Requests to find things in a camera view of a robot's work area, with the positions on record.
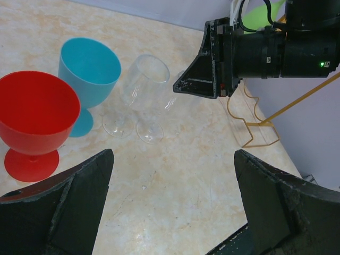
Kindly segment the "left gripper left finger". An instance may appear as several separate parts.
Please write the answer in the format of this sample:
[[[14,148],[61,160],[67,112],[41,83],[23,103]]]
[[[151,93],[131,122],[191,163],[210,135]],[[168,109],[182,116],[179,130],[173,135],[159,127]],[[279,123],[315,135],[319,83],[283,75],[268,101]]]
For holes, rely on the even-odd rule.
[[[1,196],[1,254],[92,254],[114,154]]]

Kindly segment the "clear wine glass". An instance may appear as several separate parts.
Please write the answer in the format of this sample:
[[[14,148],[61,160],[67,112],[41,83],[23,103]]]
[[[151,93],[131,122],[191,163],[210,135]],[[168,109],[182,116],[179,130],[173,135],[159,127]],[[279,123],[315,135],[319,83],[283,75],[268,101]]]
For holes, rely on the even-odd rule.
[[[137,134],[141,140],[148,144],[157,144],[164,137],[163,125],[170,124],[181,114],[188,100],[186,95],[174,93],[172,85],[184,72],[181,71],[171,77],[168,83],[157,93],[155,105],[150,114],[137,123]]]
[[[158,143],[164,133],[157,107],[169,79],[169,69],[161,59],[138,56],[120,86],[118,103],[103,116],[104,130],[116,138],[126,138],[136,130],[144,142]]]

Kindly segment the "blue plastic wine glass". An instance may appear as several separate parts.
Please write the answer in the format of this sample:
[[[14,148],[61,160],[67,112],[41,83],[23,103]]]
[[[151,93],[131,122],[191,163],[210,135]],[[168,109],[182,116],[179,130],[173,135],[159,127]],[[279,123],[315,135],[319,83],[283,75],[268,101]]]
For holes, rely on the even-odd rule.
[[[91,131],[94,119],[89,109],[100,105],[109,96],[121,73],[116,54],[99,41],[77,37],[62,45],[58,77],[76,92],[81,106],[70,137],[82,137]]]

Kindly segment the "red plastic wine glass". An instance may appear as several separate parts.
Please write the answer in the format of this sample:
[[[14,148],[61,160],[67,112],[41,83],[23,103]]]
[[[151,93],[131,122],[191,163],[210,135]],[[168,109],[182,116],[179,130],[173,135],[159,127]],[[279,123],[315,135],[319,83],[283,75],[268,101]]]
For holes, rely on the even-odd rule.
[[[75,91],[60,78],[40,71],[17,71],[1,78],[1,139],[9,147],[6,171],[22,182],[51,176],[58,148],[80,115]]]

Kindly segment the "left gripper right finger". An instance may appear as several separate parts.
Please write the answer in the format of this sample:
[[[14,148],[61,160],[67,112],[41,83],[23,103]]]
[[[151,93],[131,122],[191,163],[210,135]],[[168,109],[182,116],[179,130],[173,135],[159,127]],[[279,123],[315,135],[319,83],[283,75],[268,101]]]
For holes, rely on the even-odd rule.
[[[241,149],[234,167],[255,254],[339,254],[339,192]]]

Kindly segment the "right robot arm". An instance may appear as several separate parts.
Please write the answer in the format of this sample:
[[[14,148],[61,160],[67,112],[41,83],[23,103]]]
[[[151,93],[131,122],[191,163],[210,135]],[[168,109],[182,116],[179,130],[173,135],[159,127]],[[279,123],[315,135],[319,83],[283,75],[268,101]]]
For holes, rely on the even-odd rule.
[[[230,97],[245,78],[325,78],[339,65],[339,1],[286,1],[285,23],[250,29],[207,21],[197,57],[175,93]]]

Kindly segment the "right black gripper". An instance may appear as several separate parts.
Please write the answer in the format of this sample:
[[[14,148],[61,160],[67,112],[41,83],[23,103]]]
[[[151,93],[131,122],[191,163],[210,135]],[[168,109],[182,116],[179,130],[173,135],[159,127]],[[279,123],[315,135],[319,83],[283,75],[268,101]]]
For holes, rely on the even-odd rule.
[[[199,52],[173,84],[173,92],[209,99],[231,97],[241,79],[234,70],[236,33],[230,18],[207,21]]]

